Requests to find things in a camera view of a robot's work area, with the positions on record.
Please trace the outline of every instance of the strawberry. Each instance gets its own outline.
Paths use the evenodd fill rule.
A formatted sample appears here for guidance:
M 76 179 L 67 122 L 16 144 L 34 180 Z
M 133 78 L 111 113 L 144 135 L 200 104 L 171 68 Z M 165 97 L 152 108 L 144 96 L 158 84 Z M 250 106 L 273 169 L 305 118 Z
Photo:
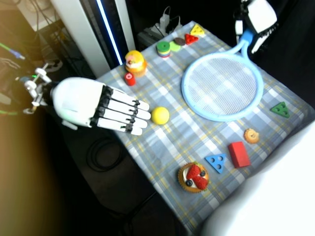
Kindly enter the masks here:
M 208 181 L 200 176 L 195 176 L 192 178 L 193 182 L 196 184 L 197 188 L 204 190 L 207 187 Z
M 200 173 L 201 173 L 201 169 L 199 168 L 199 166 L 196 165 L 196 164 L 193 164 L 193 165 L 189 168 L 188 173 L 187 173 L 187 175 L 186 175 L 186 178 L 187 178 L 187 179 L 193 178 L 193 177 L 199 175 Z

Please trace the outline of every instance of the led light strip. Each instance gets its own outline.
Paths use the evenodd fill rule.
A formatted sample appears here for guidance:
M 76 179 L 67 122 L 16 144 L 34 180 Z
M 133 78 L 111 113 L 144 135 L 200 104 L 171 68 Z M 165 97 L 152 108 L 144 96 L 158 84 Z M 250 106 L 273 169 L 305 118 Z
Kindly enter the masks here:
M 109 35 L 109 37 L 110 37 L 110 40 L 112 41 L 112 44 L 113 44 L 113 47 L 114 47 L 114 50 L 115 50 L 117 59 L 118 59 L 118 61 L 119 61 L 119 65 L 122 65 L 123 62 L 122 62 L 122 59 L 120 58 L 120 55 L 119 55 L 119 52 L 118 52 L 118 48 L 117 48 L 117 46 L 116 46 L 116 42 L 115 42 L 115 40 L 114 40 L 112 31 L 111 31 L 111 29 L 110 29 L 110 27 L 109 27 L 108 20 L 107 20 L 105 11 L 104 11 L 103 4 L 102 4 L 101 0 L 96 0 L 96 2 L 97 2 L 97 5 L 98 5 L 98 8 L 99 8 L 99 10 L 100 10 L 100 13 L 101 13 L 101 15 L 102 15 L 103 21 L 104 21 L 104 23 L 105 23 L 105 26 L 106 26 L 108 35 Z

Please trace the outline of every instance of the blue racket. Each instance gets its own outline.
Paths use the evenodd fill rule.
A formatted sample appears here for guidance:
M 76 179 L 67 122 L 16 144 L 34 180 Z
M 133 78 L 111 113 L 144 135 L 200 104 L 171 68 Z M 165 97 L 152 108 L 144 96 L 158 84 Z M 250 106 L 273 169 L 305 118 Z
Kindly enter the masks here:
M 247 30 L 234 48 L 205 55 L 188 67 L 182 93 L 194 112 L 214 121 L 232 121 L 259 104 L 264 84 L 247 54 L 252 39 L 253 34 Z

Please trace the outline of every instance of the red triangle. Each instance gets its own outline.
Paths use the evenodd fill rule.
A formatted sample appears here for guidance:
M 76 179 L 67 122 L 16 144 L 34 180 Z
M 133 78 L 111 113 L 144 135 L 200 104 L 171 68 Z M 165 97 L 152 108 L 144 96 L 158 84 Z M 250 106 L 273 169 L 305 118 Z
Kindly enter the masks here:
M 189 45 L 189 44 L 192 44 L 194 42 L 197 42 L 198 41 L 198 37 L 195 37 L 193 35 L 190 35 L 190 34 L 185 34 L 185 41 L 186 41 L 186 44 Z

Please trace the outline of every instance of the robotic hand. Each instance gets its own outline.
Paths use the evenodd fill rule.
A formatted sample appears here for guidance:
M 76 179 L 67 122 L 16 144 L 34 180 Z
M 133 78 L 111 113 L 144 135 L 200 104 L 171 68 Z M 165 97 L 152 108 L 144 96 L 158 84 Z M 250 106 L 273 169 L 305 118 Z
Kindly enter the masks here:
M 86 78 L 67 78 L 54 86 L 44 69 L 36 69 L 37 77 L 24 84 L 34 98 L 33 108 L 26 109 L 25 113 L 31 114 L 36 107 L 52 103 L 63 119 L 63 125 L 72 129 L 81 125 L 141 135 L 142 129 L 147 127 L 145 120 L 151 118 L 147 103 Z M 44 83 L 37 85 L 35 82 L 39 77 Z
M 237 43 L 243 34 L 244 25 L 255 34 L 250 48 L 252 54 L 257 52 L 278 26 L 276 13 L 267 0 L 241 0 L 240 8 L 234 12 L 234 18 Z

